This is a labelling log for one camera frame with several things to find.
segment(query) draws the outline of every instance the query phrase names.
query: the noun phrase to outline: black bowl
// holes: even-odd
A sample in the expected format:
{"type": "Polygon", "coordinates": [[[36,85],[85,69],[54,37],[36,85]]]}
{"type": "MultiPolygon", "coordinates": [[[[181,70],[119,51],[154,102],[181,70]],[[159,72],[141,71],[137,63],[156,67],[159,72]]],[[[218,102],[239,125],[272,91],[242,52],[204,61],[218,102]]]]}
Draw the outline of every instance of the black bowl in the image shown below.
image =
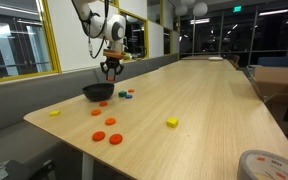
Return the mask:
{"type": "Polygon", "coordinates": [[[83,88],[83,93],[91,101],[104,101],[109,99],[114,92],[114,84],[100,83],[83,88]]]}

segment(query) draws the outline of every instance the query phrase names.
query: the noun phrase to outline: yellow block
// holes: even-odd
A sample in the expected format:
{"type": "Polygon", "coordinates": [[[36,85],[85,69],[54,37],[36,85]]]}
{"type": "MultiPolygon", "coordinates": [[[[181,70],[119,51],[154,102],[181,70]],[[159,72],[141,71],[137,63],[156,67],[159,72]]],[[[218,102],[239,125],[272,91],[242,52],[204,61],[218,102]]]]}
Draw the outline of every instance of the yellow block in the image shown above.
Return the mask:
{"type": "Polygon", "coordinates": [[[61,111],[52,111],[50,112],[50,116],[58,116],[61,114],[61,111]]]}
{"type": "Polygon", "coordinates": [[[176,118],[169,118],[166,121],[166,125],[172,128],[176,128],[176,126],[178,125],[178,120],[176,118]]]}

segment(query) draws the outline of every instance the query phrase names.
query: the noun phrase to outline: red disc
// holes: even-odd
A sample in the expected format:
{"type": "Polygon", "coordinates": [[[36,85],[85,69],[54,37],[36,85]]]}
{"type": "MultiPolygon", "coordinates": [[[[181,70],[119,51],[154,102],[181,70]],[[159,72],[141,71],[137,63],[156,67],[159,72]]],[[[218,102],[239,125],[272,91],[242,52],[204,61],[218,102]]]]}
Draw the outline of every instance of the red disc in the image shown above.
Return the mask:
{"type": "Polygon", "coordinates": [[[96,110],[92,111],[91,114],[92,114],[92,116],[97,116],[97,115],[101,114],[101,111],[96,109],[96,110]]]}
{"type": "Polygon", "coordinates": [[[110,143],[113,144],[113,145],[121,143],[122,140],[123,140],[123,136],[120,135],[120,134],[113,134],[110,137],[110,143]]]}
{"type": "Polygon", "coordinates": [[[105,124],[106,125],[113,125],[116,123],[116,119],[115,118],[108,118],[105,120],[105,124]]]}
{"type": "Polygon", "coordinates": [[[93,134],[92,139],[93,141],[101,141],[105,138],[105,133],[103,131],[98,131],[93,134]]]}
{"type": "Polygon", "coordinates": [[[108,103],[107,102],[100,102],[100,106],[107,106],[108,103]]]}

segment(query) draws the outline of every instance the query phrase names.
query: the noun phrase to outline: tape roll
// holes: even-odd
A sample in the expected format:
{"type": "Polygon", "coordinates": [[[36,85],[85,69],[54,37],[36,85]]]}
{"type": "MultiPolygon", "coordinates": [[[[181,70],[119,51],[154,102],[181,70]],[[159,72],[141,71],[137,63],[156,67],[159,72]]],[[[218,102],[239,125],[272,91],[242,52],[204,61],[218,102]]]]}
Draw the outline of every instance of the tape roll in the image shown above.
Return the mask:
{"type": "Polygon", "coordinates": [[[246,151],[240,158],[237,179],[288,180],[288,160],[265,151],[246,151]]]}

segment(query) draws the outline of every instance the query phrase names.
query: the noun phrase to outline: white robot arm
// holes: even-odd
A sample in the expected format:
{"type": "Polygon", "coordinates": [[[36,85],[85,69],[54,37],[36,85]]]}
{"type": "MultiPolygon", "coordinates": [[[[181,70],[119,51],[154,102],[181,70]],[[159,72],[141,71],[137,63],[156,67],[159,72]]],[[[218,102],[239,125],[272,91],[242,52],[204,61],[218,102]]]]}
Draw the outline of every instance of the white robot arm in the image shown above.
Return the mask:
{"type": "MultiPolygon", "coordinates": [[[[104,55],[107,57],[105,62],[101,63],[103,73],[106,74],[107,80],[115,80],[115,76],[119,75],[124,66],[120,65],[119,60],[123,55],[123,40],[125,36],[126,20],[123,16],[114,14],[111,19],[107,20],[109,1],[105,0],[105,17],[100,17],[96,12],[93,12],[89,3],[96,0],[72,0],[73,6],[82,23],[82,27],[86,36],[90,38],[101,38],[102,44],[104,40],[108,40],[109,50],[104,50],[104,55]],[[114,77],[108,78],[110,69],[114,69],[114,77]]],[[[92,46],[89,40],[89,50],[92,55],[92,46]]]]}

